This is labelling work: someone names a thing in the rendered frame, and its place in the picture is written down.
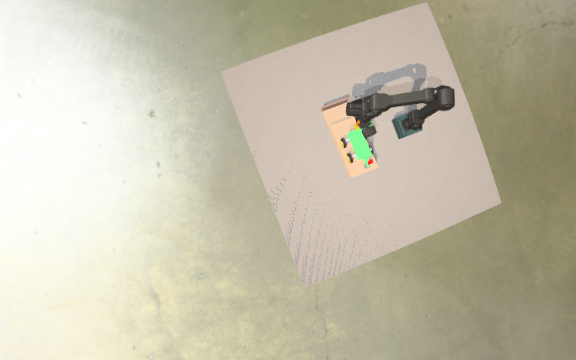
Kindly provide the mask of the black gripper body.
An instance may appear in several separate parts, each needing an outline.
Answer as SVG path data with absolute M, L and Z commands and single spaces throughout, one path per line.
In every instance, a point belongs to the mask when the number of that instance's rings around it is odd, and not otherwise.
M 358 99 L 358 100 L 353 100 L 351 102 L 359 102 L 362 103 L 362 99 Z M 362 130 L 362 135 L 364 138 L 368 138 L 370 136 L 373 136 L 376 134 L 376 130 L 374 128 L 374 125 L 372 125 L 371 127 L 369 127 L 372 123 L 370 121 L 370 118 L 367 118 L 365 116 L 363 116 L 363 114 L 361 116 L 357 116 L 359 119 L 360 124 L 362 125 L 363 128 L 366 128 L 364 130 Z

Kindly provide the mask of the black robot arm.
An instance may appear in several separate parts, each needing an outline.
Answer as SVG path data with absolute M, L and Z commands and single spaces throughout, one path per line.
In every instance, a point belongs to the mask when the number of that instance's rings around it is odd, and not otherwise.
M 434 90 L 437 92 L 434 93 Z M 369 102 L 368 102 L 369 99 Z M 422 129 L 425 119 L 435 112 L 448 111 L 455 106 L 455 90 L 440 85 L 436 88 L 425 88 L 416 92 L 406 92 L 396 95 L 374 93 L 362 98 L 362 103 L 347 102 L 346 116 L 363 116 L 373 119 L 392 107 L 426 104 L 420 110 L 411 110 L 409 118 L 401 121 L 405 131 Z M 373 116 L 375 115 L 375 116 Z M 373 116 L 373 117 L 372 117 Z

